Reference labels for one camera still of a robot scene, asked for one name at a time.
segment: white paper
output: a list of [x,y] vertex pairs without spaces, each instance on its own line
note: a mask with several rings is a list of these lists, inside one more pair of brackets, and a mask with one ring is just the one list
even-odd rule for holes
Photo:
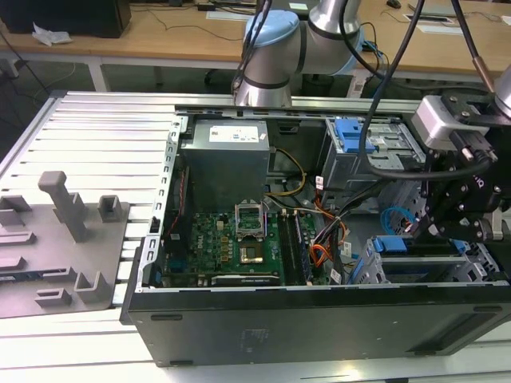
[[39,28],[35,25],[35,23],[33,24],[34,31],[32,32],[32,37],[47,46],[51,46],[53,44],[65,44],[73,41],[67,32],[52,32],[51,30]]
[[212,126],[209,142],[259,142],[259,132],[256,126]]
[[323,178],[322,178],[322,176],[316,176],[316,189],[323,190]]
[[303,4],[302,2],[290,2],[289,7],[292,10],[309,10],[307,4]]
[[417,26],[425,34],[453,34],[463,36],[461,28],[455,26]]
[[341,280],[341,274],[332,269],[332,272],[330,273],[330,278],[332,278],[333,280],[335,280],[336,283],[339,284]]

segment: power supply label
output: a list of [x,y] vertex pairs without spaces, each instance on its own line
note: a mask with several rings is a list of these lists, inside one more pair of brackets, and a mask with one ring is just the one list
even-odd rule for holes
[[209,129],[209,142],[259,142],[256,126],[212,126]]

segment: green circuit board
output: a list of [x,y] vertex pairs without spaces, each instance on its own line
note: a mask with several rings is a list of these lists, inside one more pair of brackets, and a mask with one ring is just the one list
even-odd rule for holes
[[[245,228],[258,228],[257,212],[242,215]],[[265,238],[257,241],[253,237],[236,238],[235,214],[197,213],[192,219],[192,230],[186,260],[167,257],[165,276],[182,278],[184,284],[193,285],[193,275],[207,274],[267,274],[278,275],[280,285],[285,286],[283,256],[279,237],[279,216],[267,213],[264,223]],[[301,215],[299,225],[303,241],[308,246],[315,236],[315,221],[311,215]],[[328,283],[323,268],[315,269],[311,264],[313,285]]]
[[[259,221],[245,218],[245,227],[257,228]],[[236,239],[235,216],[227,214],[196,214],[190,238],[188,272],[222,274],[283,274],[279,248],[279,230],[276,214],[267,217],[267,235],[264,241]],[[253,258],[242,260],[246,249]]]

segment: cable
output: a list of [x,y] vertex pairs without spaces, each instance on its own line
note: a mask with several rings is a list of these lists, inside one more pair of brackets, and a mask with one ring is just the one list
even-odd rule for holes
[[272,197],[271,195],[266,195],[267,198],[271,199],[271,201],[281,207],[282,209],[289,209],[289,210],[297,210],[297,211],[308,211],[309,213],[314,213],[314,214],[322,214],[321,211],[317,211],[317,210],[313,210],[313,209],[308,209],[306,207],[292,207],[292,206],[289,206],[283,202],[280,202],[278,199],[276,199],[275,197]]
[[[361,161],[365,166],[367,166],[367,169],[375,174],[376,176],[382,177],[382,178],[388,178],[392,180],[456,180],[461,178],[466,178],[468,176],[474,176],[477,174],[481,174],[485,172],[489,166],[491,165],[491,161],[489,159],[483,159],[479,164],[476,164],[474,166],[470,166],[468,168],[464,169],[458,169],[453,172],[444,171],[444,172],[431,172],[431,173],[417,173],[417,172],[391,172],[386,171],[382,169],[375,168],[371,165],[369,158],[367,156],[366,152],[366,139],[367,139],[367,133],[369,132],[369,125],[371,123],[371,120],[373,119],[374,114],[376,113],[376,108],[378,107],[378,104],[380,100],[382,99],[383,91],[385,87],[390,82],[390,79],[394,75],[394,72],[398,68],[399,62],[401,61],[401,58],[403,54],[406,51],[406,48],[408,44],[410,43],[410,39],[412,38],[412,35],[414,34],[415,27],[417,26],[418,19],[422,12],[422,7],[424,6],[425,0],[418,0],[417,8],[414,12],[414,16],[412,17],[412,20],[410,22],[410,25],[408,26],[408,30],[406,31],[405,37],[402,40],[402,43],[398,49],[398,52],[396,53],[396,56],[394,60],[392,61],[392,64],[390,65],[389,70],[387,71],[386,75],[383,77],[382,84],[380,85],[378,92],[374,95],[373,102],[369,108],[369,112],[367,113],[366,119],[364,120],[361,132],[360,132],[360,142],[358,143],[358,151],[361,156]],[[346,13],[346,5],[347,2],[343,3],[343,6],[341,7],[341,13],[340,13],[340,19],[344,20],[344,14]],[[346,31],[344,29],[344,23],[340,22],[339,27],[341,29],[341,34],[343,36],[346,36]],[[356,52],[355,48],[351,44],[351,42],[348,40],[348,38],[345,38],[346,45],[348,46],[348,49],[351,51],[353,50]]]
[[465,12],[463,15],[469,17],[473,14],[480,14],[484,18],[487,18],[491,22],[502,22],[502,18],[498,14],[487,14],[486,12],[474,11],[474,12]]
[[398,18],[396,18],[391,12],[389,12],[388,10],[383,10],[382,12],[380,12],[380,16],[382,16],[383,14],[388,14],[389,16],[391,16],[396,22],[401,22],[402,24],[408,24],[409,22],[405,22],[403,20],[399,20]]
[[465,42],[469,47],[470,55],[472,56],[472,58],[479,57],[479,52],[477,51],[476,45],[473,42],[469,26],[466,24],[465,16],[463,16],[463,11],[461,10],[460,2],[458,0],[451,0],[451,3],[453,4],[454,13],[456,14],[458,23],[460,24],[461,31],[463,32],[463,37],[465,38]]
[[169,236],[170,233],[172,233],[174,227],[177,224],[177,221],[179,220],[179,217],[181,217],[181,215],[183,214],[183,207],[184,207],[184,171],[183,174],[181,175],[181,184],[179,186],[179,210],[177,211],[176,218],[172,222],[171,227],[167,231],[167,236]]
[[161,24],[165,27],[165,32],[168,31],[168,30],[171,30],[171,29],[174,29],[174,28],[197,28],[199,30],[203,30],[204,32],[207,32],[209,34],[212,34],[213,36],[217,37],[217,38],[221,38],[223,40],[227,40],[227,41],[240,41],[240,40],[243,40],[242,38],[226,38],[224,36],[220,36],[219,34],[215,34],[214,32],[212,32],[211,30],[206,30],[205,28],[203,28],[202,26],[167,26],[167,24],[165,24],[163,21],[161,21],[155,14],[152,10],[143,10],[142,12],[149,12],[152,16],[154,16],[154,18]]
[[10,108],[12,109],[16,118],[18,119],[19,123],[21,124],[22,127],[24,127],[25,123],[23,122],[22,117],[19,115],[18,110],[16,109],[14,104],[11,102],[10,98],[7,96],[7,93],[4,89],[2,89],[2,94],[3,94],[4,98],[7,100],[7,103],[10,105]]
[[303,170],[302,165],[300,165],[299,162],[296,160],[296,158],[293,157],[291,154],[289,154],[289,152],[285,151],[284,149],[276,148],[275,150],[277,152],[283,153],[289,160],[291,160],[291,162],[293,164],[296,165],[296,167],[300,170],[300,173],[302,174],[302,180],[300,181],[300,185],[295,190],[282,191],[282,192],[277,192],[277,193],[270,192],[270,193],[266,193],[266,195],[272,195],[275,197],[285,197],[285,196],[296,195],[296,194],[300,193],[303,190],[303,188],[305,187],[305,184],[307,182],[307,174]]
[[[346,13],[346,8],[347,8],[347,3],[348,2],[343,2],[343,4],[341,5],[341,10],[340,10],[340,14],[341,15],[344,15]],[[339,23],[339,28],[340,28],[340,31],[341,31],[341,35],[343,36],[343,40],[344,40],[344,43],[346,44],[346,47],[348,48],[348,50],[351,52],[351,54],[353,54],[353,56],[357,59],[357,61],[365,68],[367,69],[370,73],[373,73],[377,78],[379,78],[380,80],[382,80],[385,75],[374,70],[374,68],[369,65],[364,59],[362,56],[360,56],[360,54],[357,52],[357,50],[354,48],[353,44],[351,44],[350,40],[349,40],[349,37],[347,35],[347,32],[346,32],[346,29],[344,28],[344,23],[340,22]],[[479,92],[486,92],[485,89],[481,89],[481,88],[478,88],[478,87],[474,87],[474,86],[468,86],[468,85],[433,85],[433,86],[413,86],[413,85],[405,85],[405,84],[401,84],[401,83],[398,83],[398,82],[394,82],[392,81],[392,85],[394,86],[398,86],[399,88],[403,88],[403,89],[409,89],[409,90],[421,90],[421,91],[427,91],[427,90],[442,90],[442,89],[469,89],[469,90],[476,90],[476,91],[479,91]]]
[[[259,33],[261,32],[263,25],[266,22],[267,16],[270,12],[270,8],[271,0],[265,0],[263,5],[255,12],[255,15],[253,16],[250,29],[248,30],[247,35],[245,36],[243,51],[241,53],[241,62],[238,64],[238,68],[236,69],[235,75],[232,79],[231,84],[232,94],[235,94],[241,85],[241,81],[243,80],[245,74],[245,69],[247,68],[248,62],[252,58],[257,37],[259,36]],[[257,28],[255,29],[254,33],[254,28],[256,27],[257,19],[261,14],[262,14],[261,20],[257,25]]]
[[26,68],[32,73],[32,76],[34,76],[34,78],[36,79],[36,81],[39,83],[39,85],[45,90],[45,92],[49,95],[50,92],[48,92],[48,89],[45,87],[45,85],[42,83],[41,79],[34,73],[34,71],[32,70],[32,68],[29,67],[29,63],[26,62],[25,60],[23,60],[23,58],[20,56],[20,54],[18,53],[18,51],[10,44],[10,42],[6,39],[6,37],[4,36],[3,32],[0,30],[0,36],[2,36],[2,39],[3,41],[6,42],[7,46],[9,47],[9,49],[16,55],[18,56],[18,59],[20,61],[24,61],[25,62],[25,66]]
[[[46,86],[46,88],[49,88],[50,86],[52,86],[52,85],[54,85],[54,84],[57,84],[59,81],[63,81],[63,80],[65,80],[66,78],[69,78],[69,77],[73,76],[73,75],[74,75],[74,72],[75,72],[76,70],[77,70],[77,65],[76,65],[76,63],[73,63],[73,69],[71,70],[71,73],[68,73],[68,74],[66,74],[66,75],[65,75],[65,76],[63,76],[63,77],[60,77],[60,78],[58,78],[57,80],[53,80],[53,81],[51,81],[51,82],[50,82],[50,83]],[[42,91],[42,89],[39,89],[39,90],[38,90],[38,91],[34,94],[34,96],[33,96],[33,103],[34,103],[34,105],[35,105],[35,106],[36,106],[35,101],[38,101],[38,94],[39,94],[41,91]]]

